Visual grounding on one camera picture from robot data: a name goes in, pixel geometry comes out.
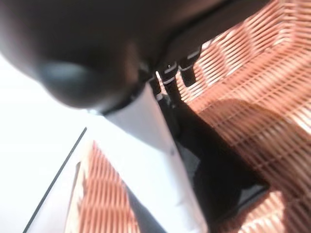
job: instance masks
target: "woven seat cover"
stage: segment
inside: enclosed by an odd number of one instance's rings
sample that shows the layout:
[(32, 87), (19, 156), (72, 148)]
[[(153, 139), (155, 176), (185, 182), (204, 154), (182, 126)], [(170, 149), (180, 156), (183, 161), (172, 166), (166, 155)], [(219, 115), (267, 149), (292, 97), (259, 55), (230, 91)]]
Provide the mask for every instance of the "woven seat cover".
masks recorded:
[[(274, 0), (203, 45), (182, 99), (271, 185), (220, 233), (311, 232), (311, 0)], [(66, 233), (138, 233), (116, 171), (94, 144)]]

